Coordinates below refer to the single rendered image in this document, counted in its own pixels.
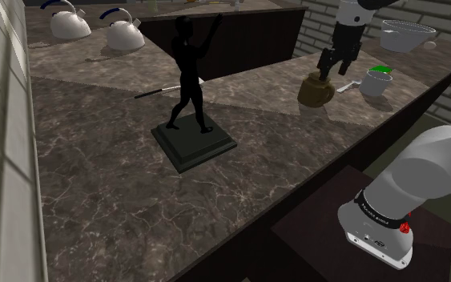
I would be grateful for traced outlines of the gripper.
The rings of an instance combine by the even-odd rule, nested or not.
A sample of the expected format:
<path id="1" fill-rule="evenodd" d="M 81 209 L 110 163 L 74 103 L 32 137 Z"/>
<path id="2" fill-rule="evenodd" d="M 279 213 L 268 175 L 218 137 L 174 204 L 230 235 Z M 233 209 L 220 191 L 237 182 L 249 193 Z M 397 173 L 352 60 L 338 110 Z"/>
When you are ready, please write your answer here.
<path id="1" fill-rule="evenodd" d="M 361 47 L 361 37 L 364 25 L 349 26 L 337 22 L 332 34 L 332 48 L 324 48 L 321 52 L 317 68 L 320 71 L 319 80 L 325 81 L 334 62 L 341 62 L 339 75 L 345 75 L 352 61 L 357 59 Z"/>

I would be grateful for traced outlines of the white spoon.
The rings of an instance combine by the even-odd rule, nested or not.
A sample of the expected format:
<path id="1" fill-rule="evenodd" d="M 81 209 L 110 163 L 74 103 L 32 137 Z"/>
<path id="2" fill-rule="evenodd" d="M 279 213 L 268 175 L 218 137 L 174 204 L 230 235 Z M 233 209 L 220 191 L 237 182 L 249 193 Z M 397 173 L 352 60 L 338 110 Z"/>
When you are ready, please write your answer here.
<path id="1" fill-rule="evenodd" d="M 355 87 L 355 86 L 359 86 L 362 83 L 362 80 L 357 79 L 357 80 L 352 80 L 350 83 L 348 83 L 347 85 L 340 87 L 338 89 L 336 89 L 336 92 L 338 93 L 342 93 L 344 91 L 346 91 L 349 88 Z"/>

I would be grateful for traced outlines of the brown mug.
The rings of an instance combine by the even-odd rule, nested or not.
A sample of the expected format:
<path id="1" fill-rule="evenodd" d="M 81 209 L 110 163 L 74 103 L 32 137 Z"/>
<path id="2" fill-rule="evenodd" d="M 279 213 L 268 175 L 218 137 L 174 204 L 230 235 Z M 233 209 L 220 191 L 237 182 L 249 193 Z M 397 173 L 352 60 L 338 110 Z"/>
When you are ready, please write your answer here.
<path id="1" fill-rule="evenodd" d="M 328 103 L 335 94 L 335 87 L 327 77 L 320 80 L 319 72 L 312 72 L 305 78 L 300 86 L 297 100 L 306 107 L 322 107 Z"/>

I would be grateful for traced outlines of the white cup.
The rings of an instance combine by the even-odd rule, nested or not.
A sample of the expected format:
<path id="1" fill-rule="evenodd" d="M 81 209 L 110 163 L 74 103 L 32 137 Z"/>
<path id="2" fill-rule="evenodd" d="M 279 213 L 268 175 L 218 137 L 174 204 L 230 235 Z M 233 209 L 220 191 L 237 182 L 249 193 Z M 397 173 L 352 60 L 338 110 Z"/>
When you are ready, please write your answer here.
<path id="1" fill-rule="evenodd" d="M 377 97 L 384 93 L 392 80 L 393 77 L 385 72 L 368 70 L 366 76 L 362 79 L 359 91 L 363 95 Z"/>

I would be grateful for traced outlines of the white pot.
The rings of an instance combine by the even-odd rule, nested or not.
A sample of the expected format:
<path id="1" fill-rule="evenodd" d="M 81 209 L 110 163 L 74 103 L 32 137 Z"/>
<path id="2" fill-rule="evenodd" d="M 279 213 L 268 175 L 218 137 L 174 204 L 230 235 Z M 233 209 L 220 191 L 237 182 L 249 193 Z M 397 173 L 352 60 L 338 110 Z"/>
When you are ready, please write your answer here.
<path id="1" fill-rule="evenodd" d="M 409 53 L 436 34 L 432 27 L 415 22 L 383 20 L 381 23 L 381 47 L 397 53 Z"/>

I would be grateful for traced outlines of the black figure statue on base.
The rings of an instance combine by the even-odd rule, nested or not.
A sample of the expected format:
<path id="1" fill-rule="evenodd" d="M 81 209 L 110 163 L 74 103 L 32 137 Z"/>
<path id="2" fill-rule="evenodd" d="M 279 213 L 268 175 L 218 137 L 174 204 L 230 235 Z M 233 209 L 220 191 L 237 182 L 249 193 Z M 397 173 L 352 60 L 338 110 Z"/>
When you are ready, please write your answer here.
<path id="1" fill-rule="evenodd" d="M 197 60 L 207 53 L 222 18 L 222 14 L 215 17 L 199 47 L 189 43 L 192 20 L 188 16 L 175 20 L 178 34 L 171 41 L 171 49 L 180 70 L 180 101 L 173 107 L 169 121 L 151 133 L 180 174 L 237 147 L 236 141 L 203 112 L 203 91 L 197 71 Z"/>

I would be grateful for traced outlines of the black-handled knife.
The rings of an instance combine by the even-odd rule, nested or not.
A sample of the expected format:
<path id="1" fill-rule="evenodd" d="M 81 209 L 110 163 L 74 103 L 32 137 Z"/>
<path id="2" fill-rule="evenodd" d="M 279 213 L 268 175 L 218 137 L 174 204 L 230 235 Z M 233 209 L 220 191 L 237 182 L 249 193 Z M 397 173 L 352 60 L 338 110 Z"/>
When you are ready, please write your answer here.
<path id="1" fill-rule="evenodd" d="M 203 83 L 204 83 L 204 80 L 201 79 L 201 78 L 199 78 L 199 85 L 201 85 L 201 84 L 203 84 Z M 161 88 L 161 89 L 157 89 L 157 90 L 154 90 L 154 91 L 149 91 L 149 92 L 146 92 L 146 93 L 142 93 L 142 94 L 136 95 L 136 96 L 134 96 L 133 98 L 134 98 L 134 99 L 140 99 L 140 98 L 142 98 L 142 97 L 147 97 L 147 96 L 149 96 L 149 95 L 154 95 L 154 94 L 157 94 L 157 93 L 159 93 L 159 92 L 173 91 L 173 90 L 179 89 L 180 87 L 181 87 L 181 86 L 178 85 L 178 86 L 174 86 L 174 87 Z"/>

